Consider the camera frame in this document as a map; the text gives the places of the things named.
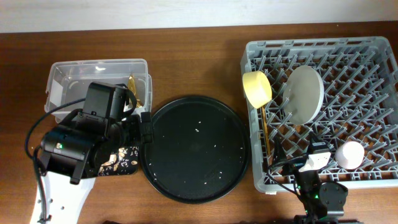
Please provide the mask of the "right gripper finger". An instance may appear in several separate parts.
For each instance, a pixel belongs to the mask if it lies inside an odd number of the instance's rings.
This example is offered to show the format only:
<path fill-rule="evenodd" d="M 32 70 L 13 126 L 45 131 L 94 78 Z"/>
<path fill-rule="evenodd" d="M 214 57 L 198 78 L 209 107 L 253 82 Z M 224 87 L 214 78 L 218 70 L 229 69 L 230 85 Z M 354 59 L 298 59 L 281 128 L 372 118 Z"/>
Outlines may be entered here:
<path fill-rule="evenodd" d="M 286 154 L 284 152 L 284 148 L 280 142 L 280 138 L 275 136 L 274 137 L 274 157 L 272 160 L 273 164 L 277 164 L 280 161 L 286 159 Z"/>
<path fill-rule="evenodd" d="M 330 148 L 325 141 L 319 139 L 315 133 L 310 133 L 310 144 L 308 145 L 307 149 L 308 154 L 318 154 L 329 151 Z"/>

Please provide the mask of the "pink cup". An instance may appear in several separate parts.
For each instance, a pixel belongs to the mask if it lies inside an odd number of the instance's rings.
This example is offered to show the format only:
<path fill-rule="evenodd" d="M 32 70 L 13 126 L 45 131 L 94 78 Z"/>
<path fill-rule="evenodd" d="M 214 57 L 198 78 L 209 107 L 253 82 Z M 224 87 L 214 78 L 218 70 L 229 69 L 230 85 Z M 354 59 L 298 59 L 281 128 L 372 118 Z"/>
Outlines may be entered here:
<path fill-rule="evenodd" d="M 347 141 L 335 153 L 335 160 L 344 169 L 358 168 L 364 158 L 364 147 L 356 141 Z"/>

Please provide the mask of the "food scraps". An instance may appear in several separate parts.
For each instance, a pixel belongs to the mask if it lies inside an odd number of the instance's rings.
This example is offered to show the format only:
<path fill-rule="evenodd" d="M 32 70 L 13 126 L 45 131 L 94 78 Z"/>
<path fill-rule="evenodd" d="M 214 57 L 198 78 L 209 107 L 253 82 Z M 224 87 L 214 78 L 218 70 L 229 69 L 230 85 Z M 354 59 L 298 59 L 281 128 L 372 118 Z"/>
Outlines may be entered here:
<path fill-rule="evenodd" d="M 99 176 L 131 175 L 139 168 L 139 148 L 122 147 L 114 154 L 111 154 L 109 161 L 101 165 L 98 171 Z"/>

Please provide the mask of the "gold foil wrapper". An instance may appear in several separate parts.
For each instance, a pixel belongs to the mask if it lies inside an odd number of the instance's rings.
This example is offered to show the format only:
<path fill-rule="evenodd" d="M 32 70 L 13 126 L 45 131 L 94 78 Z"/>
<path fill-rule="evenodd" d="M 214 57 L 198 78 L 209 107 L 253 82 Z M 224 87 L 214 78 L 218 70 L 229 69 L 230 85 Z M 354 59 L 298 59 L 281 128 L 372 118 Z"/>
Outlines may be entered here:
<path fill-rule="evenodd" d="M 127 88 L 134 94 L 134 96 L 136 97 L 136 101 L 137 101 L 137 107 L 138 108 L 142 108 L 143 107 L 143 104 L 141 103 L 141 101 L 140 101 L 140 99 L 138 98 L 138 95 L 137 95 L 137 89 L 136 89 L 136 84 L 135 84 L 135 79 L 134 79 L 134 75 L 133 74 L 131 74 L 130 76 L 129 76 L 129 80 L 128 80 L 128 83 L 127 83 Z"/>

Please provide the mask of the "wooden chopstick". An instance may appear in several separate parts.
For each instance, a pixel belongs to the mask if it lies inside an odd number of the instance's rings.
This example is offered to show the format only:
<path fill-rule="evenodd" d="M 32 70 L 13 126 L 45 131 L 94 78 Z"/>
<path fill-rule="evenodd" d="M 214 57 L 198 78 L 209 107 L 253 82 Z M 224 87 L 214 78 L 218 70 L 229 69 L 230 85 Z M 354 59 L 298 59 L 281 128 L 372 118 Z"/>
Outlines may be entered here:
<path fill-rule="evenodd" d="M 259 134 L 259 137 L 262 141 L 262 144 L 264 145 L 265 149 L 266 149 L 266 142 L 265 142 L 265 137 L 264 137 L 264 129 L 263 129 L 263 122 L 262 122 L 262 132 Z"/>
<path fill-rule="evenodd" d="M 263 129 L 264 129 L 264 137 L 265 137 L 265 142 L 266 142 L 267 155 L 270 156 L 271 155 L 271 147 L 270 147 L 270 144 L 269 144 L 269 135 L 268 135 L 268 130 L 267 130 L 265 106 L 261 107 L 261 113 L 262 113 L 262 122 L 263 122 Z"/>

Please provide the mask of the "grey round plate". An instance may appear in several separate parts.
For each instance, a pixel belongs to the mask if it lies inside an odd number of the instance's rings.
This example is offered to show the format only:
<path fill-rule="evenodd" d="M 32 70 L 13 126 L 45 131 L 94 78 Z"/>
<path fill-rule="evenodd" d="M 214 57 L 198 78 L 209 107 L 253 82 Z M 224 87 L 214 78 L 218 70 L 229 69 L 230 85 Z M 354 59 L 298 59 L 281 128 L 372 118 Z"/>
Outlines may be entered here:
<path fill-rule="evenodd" d="M 286 81 L 283 92 L 284 113 L 291 114 L 294 125 L 311 122 L 319 113 L 324 99 L 324 84 L 320 74 L 312 67 L 296 68 Z"/>

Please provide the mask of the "yellow bowl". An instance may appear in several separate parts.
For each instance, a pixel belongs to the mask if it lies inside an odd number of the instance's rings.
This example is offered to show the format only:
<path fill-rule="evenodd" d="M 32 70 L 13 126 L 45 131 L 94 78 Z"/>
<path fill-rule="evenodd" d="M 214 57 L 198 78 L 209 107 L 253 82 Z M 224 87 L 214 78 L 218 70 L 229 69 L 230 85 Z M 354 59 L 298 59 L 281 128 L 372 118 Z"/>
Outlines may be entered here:
<path fill-rule="evenodd" d="M 262 71 L 243 74 L 243 88 L 251 106 L 259 109 L 272 99 L 271 84 Z"/>

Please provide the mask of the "white tissue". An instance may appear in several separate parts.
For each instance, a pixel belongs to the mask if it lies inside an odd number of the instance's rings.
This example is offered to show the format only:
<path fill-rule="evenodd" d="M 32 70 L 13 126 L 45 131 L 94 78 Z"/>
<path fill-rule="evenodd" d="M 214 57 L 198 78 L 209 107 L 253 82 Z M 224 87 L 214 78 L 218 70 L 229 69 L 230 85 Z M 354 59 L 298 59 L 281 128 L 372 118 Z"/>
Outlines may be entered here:
<path fill-rule="evenodd" d="M 132 112 L 133 113 L 135 109 L 136 109 L 136 107 L 134 105 L 127 105 L 127 106 L 124 107 L 124 112 L 125 113 L 127 113 L 127 112 L 129 112 L 129 113 Z"/>

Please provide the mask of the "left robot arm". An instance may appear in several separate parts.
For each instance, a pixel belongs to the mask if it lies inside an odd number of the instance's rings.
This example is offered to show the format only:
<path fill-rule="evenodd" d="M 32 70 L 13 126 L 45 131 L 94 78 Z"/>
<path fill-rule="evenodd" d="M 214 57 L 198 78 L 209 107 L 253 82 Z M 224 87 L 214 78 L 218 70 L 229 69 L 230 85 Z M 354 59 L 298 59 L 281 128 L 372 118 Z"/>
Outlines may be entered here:
<path fill-rule="evenodd" d="M 28 156 L 37 195 L 31 223 L 76 223 L 97 177 L 131 175 L 153 142 L 149 112 L 125 84 L 90 83 L 82 108 L 47 132 Z"/>

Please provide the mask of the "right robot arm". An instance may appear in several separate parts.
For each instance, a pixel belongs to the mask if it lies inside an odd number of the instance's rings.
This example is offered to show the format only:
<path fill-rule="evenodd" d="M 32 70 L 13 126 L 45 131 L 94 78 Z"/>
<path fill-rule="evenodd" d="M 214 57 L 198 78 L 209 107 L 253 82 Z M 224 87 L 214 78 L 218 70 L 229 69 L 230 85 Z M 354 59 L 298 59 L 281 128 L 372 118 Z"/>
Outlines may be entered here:
<path fill-rule="evenodd" d="M 325 141 L 310 134 L 310 144 L 303 154 L 287 158 L 281 138 L 274 138 L 274 157 L 267 168 L 267 175 L 282 169 L 282 175 L 294 176 L 294 188 L 291 192 L 301 201 L 305 209 L 304 215 L 296 215 L 294 223 L 338 223 L 344 215 L 344 204 L 348 189 L 337 182 L 322 182 L 318 171 L 323 169 L 330 160 L 331 149 Z"/>

